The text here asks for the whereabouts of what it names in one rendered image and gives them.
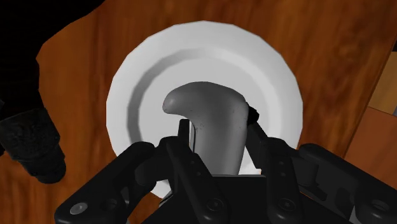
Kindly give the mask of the grey curved handle object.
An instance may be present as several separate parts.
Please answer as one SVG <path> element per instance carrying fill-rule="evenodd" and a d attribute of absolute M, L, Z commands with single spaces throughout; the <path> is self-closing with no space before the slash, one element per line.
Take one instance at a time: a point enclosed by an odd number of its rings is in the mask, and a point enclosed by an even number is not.
<path fill-rule="evenodd" d="M 243 95 L 223 85 L 198 81 L 170 91 L 162 109 L 167 114 L 181 115 L 193 124 L 193 151 L 211 174 L 239 173 L 249 114 Z"/>

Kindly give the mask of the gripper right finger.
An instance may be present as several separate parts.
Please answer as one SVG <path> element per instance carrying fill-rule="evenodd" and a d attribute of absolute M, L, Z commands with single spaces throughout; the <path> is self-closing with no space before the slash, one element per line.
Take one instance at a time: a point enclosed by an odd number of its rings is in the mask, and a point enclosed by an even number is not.
<path fill-rule="evenodd" d="M 270 224 L 397 224 L 397 190 L 318 144 L 268 137 L 249 108 L 246 148 L 266 177 Z"/>

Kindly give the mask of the black cylindrical object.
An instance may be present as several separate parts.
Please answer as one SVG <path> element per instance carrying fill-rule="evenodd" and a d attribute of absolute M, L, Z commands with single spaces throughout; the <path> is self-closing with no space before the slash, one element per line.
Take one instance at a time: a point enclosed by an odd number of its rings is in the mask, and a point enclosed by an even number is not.
<path fill-rule="evenodd" d="M 60 135 L 45 108 L 36 108 L 0 121 L 0 144 L 12 160 L 39 182 L 59 182 L 66 173 Z"/>

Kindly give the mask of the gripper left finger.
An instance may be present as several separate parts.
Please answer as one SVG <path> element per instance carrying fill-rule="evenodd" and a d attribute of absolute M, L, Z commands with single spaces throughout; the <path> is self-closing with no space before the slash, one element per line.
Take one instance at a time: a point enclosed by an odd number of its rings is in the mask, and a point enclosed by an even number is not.
<path fill-rule="evenodd" d="M 187 121 L 158 146 L 137 142 L 66 199 L 55 224 L 126 224 L 157 181 L 170 182 L 172 197 L 142 224 L 229 224 L 228 202 L 200 157 L 191 151 Z"/>

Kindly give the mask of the white plate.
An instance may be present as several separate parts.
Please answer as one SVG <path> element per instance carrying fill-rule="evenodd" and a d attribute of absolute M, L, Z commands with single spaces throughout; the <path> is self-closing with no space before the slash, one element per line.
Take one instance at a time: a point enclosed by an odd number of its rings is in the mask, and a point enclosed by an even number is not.
<path fill-rule="evenodd" d="M 113 151 L 121 154 L 138 141 L 158 144 L 175 134 L 179 116 L 165 113 L 163 101 L 170 91 L 196 81 L 234 89 L 259 112 L 266 135 L 298 146 L 303 101 L 281 54 L 236 25 L 199 21 L 166 28 L 126 56 L 106 102 Z"/>

